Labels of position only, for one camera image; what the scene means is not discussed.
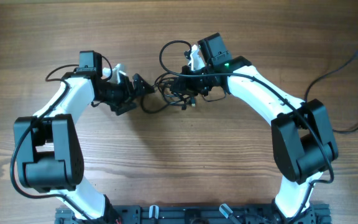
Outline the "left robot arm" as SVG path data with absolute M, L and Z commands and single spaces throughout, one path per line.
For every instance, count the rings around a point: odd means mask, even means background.
M 122 218 L 84 177 L 76 122 L 88 105 L 107 104 L 119 116 L 136 108 L 136 98 L 155 91 L 139 74 L 130 80 L 120 65 L 103 69 L 105 60 L 93 50 L 81 51 L 73 71 L 58 79 L 53 98 L 14 122 L 13 188 L 31 199 L 58 198 L 78 223 L 121 223 Z

